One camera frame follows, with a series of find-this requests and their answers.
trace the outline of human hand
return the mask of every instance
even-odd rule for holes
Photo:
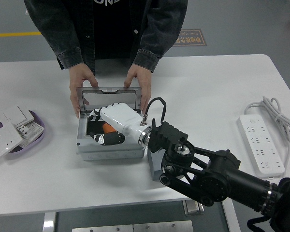
[[[70,100],[72,102],[72,106],[74,108],[76,117],[78,118],[80,112],[80,106],[78,102],[77,87],[83,87],[83,82],[88,80],[92,87],[98,87],[98,82],[90,70],[90,68],[86,64],[77,64],[69,68],[70,73]]]
[[[125,79],[125,88],[130,87],[134,77],[138,80],[139,86],[141,87],[140,109],[142,112],[145,112],[151,98],[151,71],[136,64],[132,64],[128,71],[127,78]]]

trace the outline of person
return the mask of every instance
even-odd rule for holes
[[[98,87],[95,60],[130,58],[124,81],[137,78],[140,109],[151,98],[151,75],[180,33],[188,0],[24,0],[37,29],[69,69],[70,99],[78,117],[76,88]]]

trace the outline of orange part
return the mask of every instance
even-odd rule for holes
[[[108,123],[104,123],[103,126],[103,131],[104,134],[110,133],[110,132],[115,132],[116,130],[114,129],[114,127],[112,127],[110,124]]]

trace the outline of power socket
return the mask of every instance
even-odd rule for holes
[[[44,131],[44,127],[40,126],[35,122],[30,122],[25,126],[21,126],[20,128],[22,127],[27,128],[30,131],[30,132],[28,131],[30,135],[24,136],[23,134],[21,134],[22,137],[24,138],[23,142],[19,145],[21,148],[25,148],[26,146],[34,142]]]
[[[0,128],[0,157],[17,147],[23,138],[15,129],[14,125],[7,122]]]
[[[20,127],[17,127],[18,133],[24,138],[24,139],[28,139],[32,136],[33,131],[30,130],[28,127],[26,127],[25,125],[22,125]]]
[[[262,117],[241,115],[237,124],[257,176],[274,177],[283,174],[285,167]]]

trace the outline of transparent lid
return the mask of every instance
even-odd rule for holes
[[[81,114],[113,103],[123,102],[134,110],[140,109],[141,88],[79,87],[77,96]]]

